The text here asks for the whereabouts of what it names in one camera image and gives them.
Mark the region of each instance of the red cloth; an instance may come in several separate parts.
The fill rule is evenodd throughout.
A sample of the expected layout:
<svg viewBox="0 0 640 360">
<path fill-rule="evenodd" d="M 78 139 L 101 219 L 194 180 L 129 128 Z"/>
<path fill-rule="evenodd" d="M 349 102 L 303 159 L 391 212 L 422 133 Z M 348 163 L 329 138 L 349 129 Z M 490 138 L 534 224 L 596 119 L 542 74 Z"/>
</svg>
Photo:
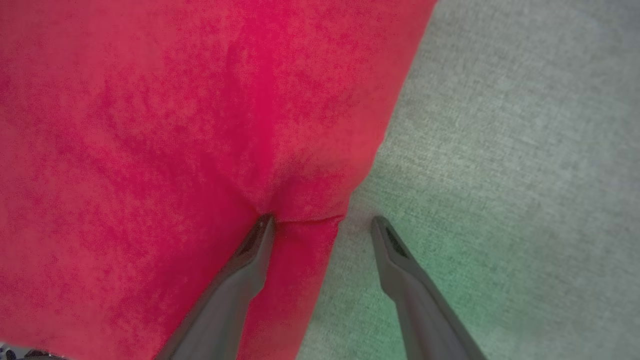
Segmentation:
<svg viewBox="0 0 640 360">
<path fill-rule="evenodd" d="M 294 359 L 433 5 L 1 1 L 0 339 L 151 359 L 273 211 L 239 358 Z"/>
</svg>

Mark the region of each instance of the textured gray cloth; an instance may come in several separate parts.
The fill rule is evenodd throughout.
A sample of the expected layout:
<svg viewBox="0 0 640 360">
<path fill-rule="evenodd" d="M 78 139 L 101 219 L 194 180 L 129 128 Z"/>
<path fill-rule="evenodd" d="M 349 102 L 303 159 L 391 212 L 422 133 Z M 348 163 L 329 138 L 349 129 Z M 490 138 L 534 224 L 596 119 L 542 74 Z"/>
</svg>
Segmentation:
<svg viewBox="0 0 640 360">
<path fill-rule="evenodd" d="M 640 359 L 640 1 L 438 4 L 299 360 L 404 359 L 374 213 L 489 359 Z"/>
</svg>

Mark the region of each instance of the red fabric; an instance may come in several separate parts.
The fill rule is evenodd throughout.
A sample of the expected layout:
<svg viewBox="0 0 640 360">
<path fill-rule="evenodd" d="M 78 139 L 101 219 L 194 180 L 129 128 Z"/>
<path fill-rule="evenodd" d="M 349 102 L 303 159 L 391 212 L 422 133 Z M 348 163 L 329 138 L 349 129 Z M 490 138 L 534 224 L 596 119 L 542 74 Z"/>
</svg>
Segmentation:
<svg viewBox="0 0 640 360">
<path fill-rule="evenodd" d="M 0 2 L 0 339 L 150 359 L 258 214 L 294 359 L 433 0 Z"/>
</svg>

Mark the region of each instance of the gray surface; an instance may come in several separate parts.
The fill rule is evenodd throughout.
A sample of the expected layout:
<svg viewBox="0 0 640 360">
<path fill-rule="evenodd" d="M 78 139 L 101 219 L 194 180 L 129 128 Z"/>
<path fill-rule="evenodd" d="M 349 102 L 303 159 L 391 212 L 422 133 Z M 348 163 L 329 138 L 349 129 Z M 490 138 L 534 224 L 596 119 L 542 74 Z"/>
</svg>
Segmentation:
<svg viewBox="0 0 640 360">
<path fill-rule="evenodd" d="M 640 2 L 442 0 L 298 359 L 403 359 L 383 213 L 490 359 L 640 359 Z"/>
</svg>

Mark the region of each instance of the red towel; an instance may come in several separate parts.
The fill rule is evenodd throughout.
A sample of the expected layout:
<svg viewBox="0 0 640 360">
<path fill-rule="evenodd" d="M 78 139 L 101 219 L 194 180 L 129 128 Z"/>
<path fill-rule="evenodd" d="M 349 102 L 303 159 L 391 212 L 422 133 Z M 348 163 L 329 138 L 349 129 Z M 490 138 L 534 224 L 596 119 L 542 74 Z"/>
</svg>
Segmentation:
<svg viewBox="0 0 640 360">
<path fill-rule="evenodd" d="M 0 339 L 151 359 L 259 214 L 294 359 L 434 0 L 0 3 Z"/>
</svg>

